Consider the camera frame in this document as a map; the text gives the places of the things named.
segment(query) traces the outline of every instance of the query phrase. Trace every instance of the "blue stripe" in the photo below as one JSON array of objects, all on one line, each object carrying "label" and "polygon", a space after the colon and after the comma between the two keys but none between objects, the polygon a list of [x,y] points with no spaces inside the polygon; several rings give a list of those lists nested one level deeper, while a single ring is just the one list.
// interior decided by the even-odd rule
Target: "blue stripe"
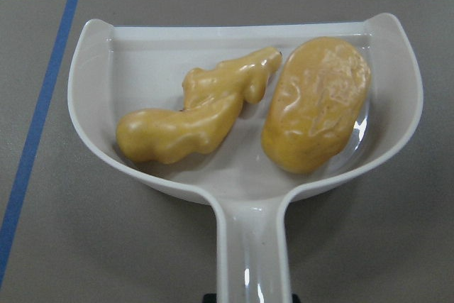
[{"label": "blue stripe", "polygon": [[44,76],[43,85],[36,102],[31,124],[28,128],[27,138],[23,147],[21,159],[19,160],[9,201],[6,205],[4,219],[0,228],[0,287],[6,272],[9,253],[11,252],[14,234],[16,233],[19,216],[21,215],[28,181],[30,179],[33,163],[44,128],[45,118],[48,115],[50,100],[52,99],[52,93],[55,88],[58,72],[60,71],[60,65],[62,64],[63,54],[65,53],[65,47],[76,11],[77,1],[78,0],[67,0],[66,2],[48,68]]}]

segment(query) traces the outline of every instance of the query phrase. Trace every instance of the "table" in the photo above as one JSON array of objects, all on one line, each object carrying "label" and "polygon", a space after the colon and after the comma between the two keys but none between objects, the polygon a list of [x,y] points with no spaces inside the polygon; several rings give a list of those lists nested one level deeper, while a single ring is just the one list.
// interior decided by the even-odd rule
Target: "table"
[{"label": "table", "polygon": [[84,23],[401,21],[423,77],[419,127],[390,161],[286,215],[302,302],[454,302],[454,0],[0,0],[0,302],[201,302],[216,291],[209,206],[92,155],[67,110]]}]

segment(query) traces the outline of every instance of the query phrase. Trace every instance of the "glossy yellow food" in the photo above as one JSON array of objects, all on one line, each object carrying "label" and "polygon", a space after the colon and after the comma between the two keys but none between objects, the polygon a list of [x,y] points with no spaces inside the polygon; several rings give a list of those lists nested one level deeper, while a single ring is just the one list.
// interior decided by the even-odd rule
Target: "glossy yellow food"
[{"label": "glossy yellow food", "polygon": [[193,69],[183,81],[184,109],[143,109],[122,117],[116,140],[133,162],[170,164],[191,153],[213,152],[227,136],[243,102],[259,102],[282,56],[265,48],[213,70]]},{"label": "glossy yellow food", "polygon": [[370,86],[361,54],[316,38],[285,62],[262,130],[262,147],[284,170],[309,173],[344,149]]}]

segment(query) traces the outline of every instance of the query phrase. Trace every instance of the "spoon handle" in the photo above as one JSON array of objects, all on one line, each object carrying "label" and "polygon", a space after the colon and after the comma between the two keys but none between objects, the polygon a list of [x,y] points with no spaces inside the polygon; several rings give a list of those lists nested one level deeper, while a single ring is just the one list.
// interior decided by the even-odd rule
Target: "spoon handle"
[{"label": "spoon handle", "polygon": [[222,201],[215,207],[218,303],[292,301],[281,201]]}]

